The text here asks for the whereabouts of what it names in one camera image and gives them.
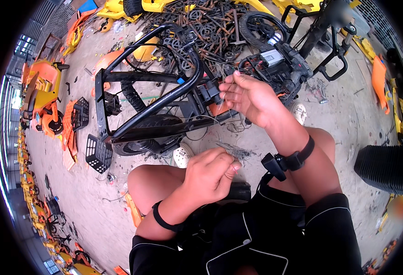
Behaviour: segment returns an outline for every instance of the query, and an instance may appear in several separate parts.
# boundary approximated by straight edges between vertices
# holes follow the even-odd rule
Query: person's left hand
[[[220,201],[229,194],[241,163],[222,147],[206,150],[189,160],[181,186],[196,207]]]

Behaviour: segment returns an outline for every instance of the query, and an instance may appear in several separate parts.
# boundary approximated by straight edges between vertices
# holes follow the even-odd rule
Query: window
[[[45,261],[44,266],[47,268],[50,274],[55,274],[56,272],[59,272],[59,269],[57,266],[55,266],[53,260]]]

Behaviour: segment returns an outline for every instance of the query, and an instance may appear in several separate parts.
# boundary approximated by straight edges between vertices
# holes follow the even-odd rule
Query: scrap metal pile
[[[243,44],[236,39],[235,22],[246,12],[248,4],[235,4],[229,0],[188,0],[176,1],[164,7],[164,12],[149,12],[143,14],[144,26],[142,32],[148,33],[163,23],[174,22],[182,27],[193,30],[197,35],[196,48],[202,59],[215,72],[215,64],[235,60],[241,53]],[[167,30],[159,36],[160,44],[166,45],[177,52],[179,65],[182,70],[189,70],[193,65],[183,50],[183,45],[174,33]],[[164,68],[175,68],[172,55],[169,51],[161,50]]]

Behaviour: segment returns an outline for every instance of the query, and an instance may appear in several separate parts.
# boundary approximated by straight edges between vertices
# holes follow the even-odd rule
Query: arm
[[[198,207],[223,199],[240,167],[241,164],[221,147],[192,157],[183,184],[160,203],[160,217],[171,225],[182,223]],[[152,241],[166,241],[176,234],[161,227],[150,211],[139,224],[136,235]]]
[[[220,90],[228,107],[242,112],[266,130],[281,155],[290,156],[295,151],[302,151],[307,144],[309,134],[268,84],[236,71],[225,79]],[[318,146],[305,160],[304,166],[291,175],[307,206],[326,195],[342,193],[331,160]]]

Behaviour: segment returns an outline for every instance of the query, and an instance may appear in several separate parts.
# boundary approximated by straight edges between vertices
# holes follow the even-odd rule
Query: leg
[[[334,142],[333,137],[327,131],[319,128],[310,128],[304,127],[309,135],[315,141],[315,146],[319,146],[322,151],[330,158],[331,162],[334,164],[335,159],[335,151],[336,151],[336,143]],[[280,182],[276,178],[272,178],[268,185],[272,188],[293,193],[299,194],[299,190],[296,188],[295,183],[292,180],[289,171],[286,171],[286,180]]]
[[[146,215],[185,180],[186,169],[168,165],[141,165],[128,175],[128,191],[139,211]]]

